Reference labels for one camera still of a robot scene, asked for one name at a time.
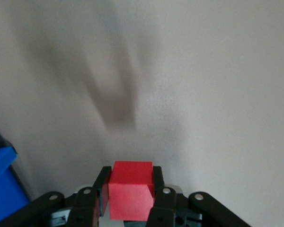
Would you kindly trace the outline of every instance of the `red block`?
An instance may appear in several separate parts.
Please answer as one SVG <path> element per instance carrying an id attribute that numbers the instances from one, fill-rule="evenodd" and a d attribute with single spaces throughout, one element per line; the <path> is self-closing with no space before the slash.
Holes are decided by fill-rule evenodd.
<path id="1" fill-rule="evenodd" d="M 154 203 L 152 162 L 116 161 L 108 191 L 110 219 L 147 221 Z"/>

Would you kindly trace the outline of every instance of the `gray surface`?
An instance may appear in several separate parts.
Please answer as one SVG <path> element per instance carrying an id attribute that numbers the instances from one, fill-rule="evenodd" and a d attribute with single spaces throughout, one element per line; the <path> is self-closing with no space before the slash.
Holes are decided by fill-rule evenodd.
<path id="1" fill-rule="evenodd" d="M 147 160 L 284 227 L 284 1 L 0 1 L 0 133 L 33 198 Z"/>

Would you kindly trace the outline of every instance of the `bolt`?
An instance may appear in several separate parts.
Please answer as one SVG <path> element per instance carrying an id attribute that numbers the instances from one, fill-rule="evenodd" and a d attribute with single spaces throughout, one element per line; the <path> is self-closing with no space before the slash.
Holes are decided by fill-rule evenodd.
<path id="1" fill-rule="evenodd" d="M 164 194 L 169 194 L 170 193 L 170 189 L 169 188 L 163 188 L 163 193 Z"/>
<path id="2" fill-rule="evenodd" d="M 204 197 L 203 197 L 203 195 L 201 195 L 201 194 L 196 194 L 196 195 L 195 195 L 195 199 L 196 199 L 196 200 L 203 200 Z"/>
<path id="3" fill-rule="evenodd" d="M 84 194 L 89 194 L 90 192 L 91 192 L 91 189 L 85 189 L 85 190 L 83 191 Z"/>
<path id="4" fill-rule="evenodd" d="M 58 198 L 57 195 L 52 195 L 51 197 L 49 197 L 49 200 L 55 200 L 55 199 L 57 199 L 57 198 Z"/>

